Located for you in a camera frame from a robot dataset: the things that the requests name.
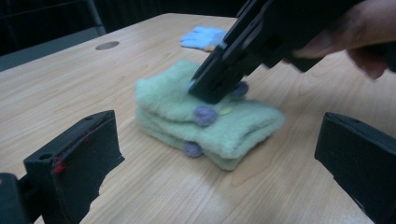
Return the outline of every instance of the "folded sock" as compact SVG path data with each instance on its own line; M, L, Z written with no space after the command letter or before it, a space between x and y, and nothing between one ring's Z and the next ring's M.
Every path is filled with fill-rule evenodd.
M241 83L216 105L188 94L199 64L180 61L157 76L135 84L136 119L142 130L195 158L201 154L233 170L259 142L279 128L282 114L247 100Z
M180 38L181 47L212 51L221 43L226 31L214 27L197 26Z

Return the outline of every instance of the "wooden table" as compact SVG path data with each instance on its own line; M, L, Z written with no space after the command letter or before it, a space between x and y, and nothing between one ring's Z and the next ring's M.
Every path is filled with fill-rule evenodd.
M107 176L83 223L372 223L314 151L326 111L395 136L396 77L372 81L344 53L306 74L279 64L247 78L248 98L279 108L286 120L233 172L139 130L135 82L180 59L201 63L208 54L181 48L180 37L197 25L234 22L165 14L0 73L0 171L22 177L24 158L78 120L114 109L126 161ZM120 43L95 49L109 41Z

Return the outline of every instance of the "circular hole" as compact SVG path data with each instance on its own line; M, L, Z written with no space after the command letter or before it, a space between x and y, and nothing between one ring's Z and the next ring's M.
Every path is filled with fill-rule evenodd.
M97 50L104 50L104 49L112 49L116 47L120 42L119 41L111 41L101 45L98 45L95 49Z
M40 159L41 161L43 161L43 160L49 159L49 158L51 158L51 157L52 157L51 154L44 154L44 155L41 155L41 156L39 157L39 159Z

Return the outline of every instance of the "red mark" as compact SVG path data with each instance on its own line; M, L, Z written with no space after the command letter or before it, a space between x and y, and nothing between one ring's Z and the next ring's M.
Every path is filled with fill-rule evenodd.
M55 167L52 168L52 173L55 174L55 175L58 175L61 172L63 172L65 168L66 168L66 165L61 162L61 163L57 164Z

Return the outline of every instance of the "purple pom-pom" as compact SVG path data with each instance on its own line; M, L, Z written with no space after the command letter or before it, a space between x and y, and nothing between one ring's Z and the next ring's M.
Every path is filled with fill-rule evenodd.
M193 158L197 158L203 154L202 148L194 142L185 142L183 151L184 154Z
M206 127L216 121L218 114L208 106L197 106L194 109L195 121L198 125Z
M238 82L233 90L233 96L240 98L248 93L248 84L244 81Z

